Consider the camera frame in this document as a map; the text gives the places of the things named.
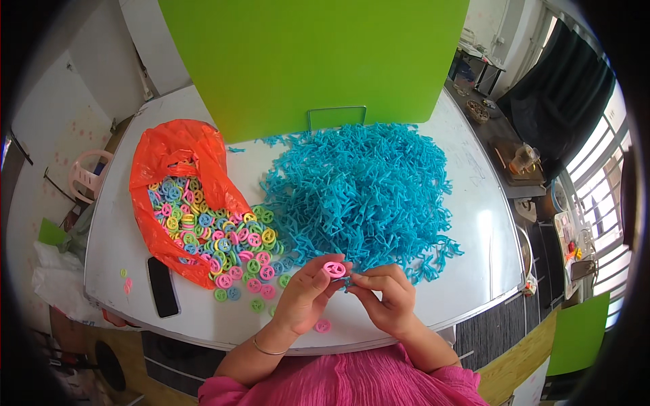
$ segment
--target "black phone screen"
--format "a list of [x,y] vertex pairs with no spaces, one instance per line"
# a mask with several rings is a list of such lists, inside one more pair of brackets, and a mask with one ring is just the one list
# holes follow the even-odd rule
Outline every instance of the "black phone screen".
[[170,269],[154,257],[147,260],[147,269],[158,317],[164,318],[178,314],[178,304],[172,286]]

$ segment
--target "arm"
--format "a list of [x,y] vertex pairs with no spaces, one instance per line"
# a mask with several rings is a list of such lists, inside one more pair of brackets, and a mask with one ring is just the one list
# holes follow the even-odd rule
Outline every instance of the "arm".
[[[343,281],[331,283],[322,271],[325,262],[341,262],[343,258],[343,254],[317,257],[296,272],[280,297],[273,319],[255,336],[230,351],[214,376],[227,376],[247,387],[268,377],[296,339],[314,327],[330,297],[343,286]],[[343,264],[348,274],[352,264]],[[260,349],[255,347],[253,339]],[[281,355],[269,355],[261,350]]]
[[[413,314],[415,287],[395,264],[363,274],[353,273],[357,286],[348,287],[365,307],[375,326],[399,340],[413,365],[427,374],[444,366],[461,366],[456,352]],[[382,293],[382,300],[372,293]]]

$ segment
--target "pink shirt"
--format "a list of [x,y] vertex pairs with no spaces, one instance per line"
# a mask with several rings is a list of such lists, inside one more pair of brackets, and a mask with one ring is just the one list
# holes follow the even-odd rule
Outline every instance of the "pink shirt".
[[230,405],[487,405],[479,374],[446,366],[417,370],[401,344],[321,357],[285,357],[251,389],[228,377],[208,378],[201,406]]

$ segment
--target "bracelet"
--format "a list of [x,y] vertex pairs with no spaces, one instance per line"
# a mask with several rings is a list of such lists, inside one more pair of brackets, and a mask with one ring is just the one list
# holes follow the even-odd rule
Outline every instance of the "bracelet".
[[289,350],[289,349],[287,348],[287,349],[285,349],[284,351],[279,352],[279,353],[271,353],[271,352],[268,352],[268,351],[266,351],[266,350],[263,350],[263,349],[261,349],[261,348],[257,345],[257,334],[253,336],[253,345],[255,346],[255,348],[257,348],[257,350],[258,350],[259,352],[264,353],[264,354],[266,354],[266,355],[285,355],[286,352]]

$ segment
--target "green panel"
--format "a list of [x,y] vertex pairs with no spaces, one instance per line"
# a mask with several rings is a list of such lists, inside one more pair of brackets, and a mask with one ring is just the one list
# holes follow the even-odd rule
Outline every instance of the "green panel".
[[[436,105],[469,0],[159,0],[228,142],[307,129],[307,110],[365,105],[366,123],[422,123]],[[319,112],[314,128],[359,122]]]
[[609,308],[609,292],[558,313],[546,376],[587,368],[601,349]]
[[56,224],[43,217],[41,228],[38,231],[38,241],[49,246],[55,246],[66,239],[66,232]]

